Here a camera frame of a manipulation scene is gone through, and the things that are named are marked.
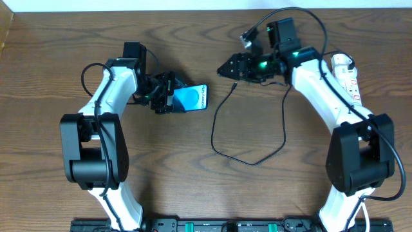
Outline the blue Galaxy smartphone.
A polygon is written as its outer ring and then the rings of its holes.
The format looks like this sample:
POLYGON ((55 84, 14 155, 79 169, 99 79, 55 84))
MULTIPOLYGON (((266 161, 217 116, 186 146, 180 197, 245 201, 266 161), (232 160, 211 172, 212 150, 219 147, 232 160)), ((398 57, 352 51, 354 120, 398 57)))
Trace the blue Galaxy smartphone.
POLYGON ((206 110, 208 93, 209 87, 206 84, 177 89, 173 95, 174 110, 180 112, 206 110))

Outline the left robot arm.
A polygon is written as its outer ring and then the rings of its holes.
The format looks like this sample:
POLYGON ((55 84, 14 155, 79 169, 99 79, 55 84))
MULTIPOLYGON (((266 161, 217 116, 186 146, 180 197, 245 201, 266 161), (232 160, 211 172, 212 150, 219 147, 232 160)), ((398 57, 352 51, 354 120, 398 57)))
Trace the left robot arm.
POLYGON ((90 101, 60 121, 66 178, 101 203, 117 231, 140 231, 144 217, 126 181, 129 154, 120 119, 130 98, 158 114, 185 111, 173 95, 186 83, 175 72, 146 74, 146 57, 144 45, 126 42, 121 57, 100 65, 102 82, 90 101))

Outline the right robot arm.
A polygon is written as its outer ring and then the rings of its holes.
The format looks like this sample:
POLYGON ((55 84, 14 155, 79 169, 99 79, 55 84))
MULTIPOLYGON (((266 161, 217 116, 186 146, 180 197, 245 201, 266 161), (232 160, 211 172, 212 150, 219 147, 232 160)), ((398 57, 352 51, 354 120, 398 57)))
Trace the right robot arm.
POLYGON ((395 172, 393 122, 352 104, 321 54, 301 46, 293 19, 268 23, 267 31, 273 53, 263 54, 255 45, 258 31, 251 29, 241 36, 251 51, 232 55, 217 74, 252 83, 282 75, 310 102, 332 134, 326 159, 332 188, 318 217, 323 231, 347 231, 364 201, 375 199, 373 191, 395 172))

